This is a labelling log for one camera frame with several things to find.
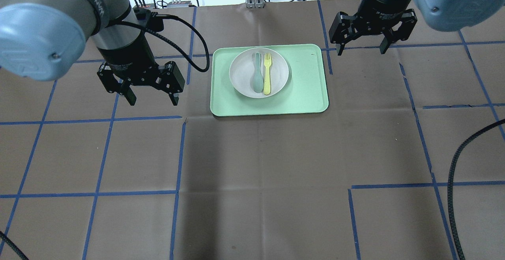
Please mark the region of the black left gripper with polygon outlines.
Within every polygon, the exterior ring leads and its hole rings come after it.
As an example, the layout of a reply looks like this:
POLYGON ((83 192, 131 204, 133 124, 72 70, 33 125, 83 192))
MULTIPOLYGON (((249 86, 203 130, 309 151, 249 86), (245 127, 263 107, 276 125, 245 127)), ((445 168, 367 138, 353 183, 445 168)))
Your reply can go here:
POLYGON ((176 62, 160 66, 155 62, 144 32, 134 27, 108 27, 94 36, 94 44, 106 63, 99 67, 97 76, 108 93, 124 96, 134 106, 137 97, 131 84, 150 86, 168 94, 172 104, 178 105, 185 79, 176 62))

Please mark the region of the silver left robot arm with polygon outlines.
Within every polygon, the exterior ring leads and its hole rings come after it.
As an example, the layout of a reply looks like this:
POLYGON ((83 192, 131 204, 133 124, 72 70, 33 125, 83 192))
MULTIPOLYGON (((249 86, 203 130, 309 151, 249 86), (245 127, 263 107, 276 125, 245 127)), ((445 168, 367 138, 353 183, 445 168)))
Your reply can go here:
POLYGON ((137 97, 148 86, 177 105, 185 80, 175 62, 155 62, 145 34, 158 35, 166 14, 129 0, 1 0, 1 67, 39 81, 61 78, 94 41, 104 58, 97 71, 109 93, 137 97))

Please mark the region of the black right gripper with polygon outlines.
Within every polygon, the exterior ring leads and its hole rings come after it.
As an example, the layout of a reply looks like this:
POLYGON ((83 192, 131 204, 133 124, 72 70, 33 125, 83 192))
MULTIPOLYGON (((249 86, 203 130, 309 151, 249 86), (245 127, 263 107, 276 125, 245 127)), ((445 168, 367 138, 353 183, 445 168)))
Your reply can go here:
POLYGON ((380 53, 385 54, 393 43, 408 40, 418 22, 415 10, 406 10, 408 5, 409 0, 361 0, 355 16, 344 12, 336 14, 329 30, 330 42, 336 45, 341 56, 355 34, 379 35, 384 27, 380 53))

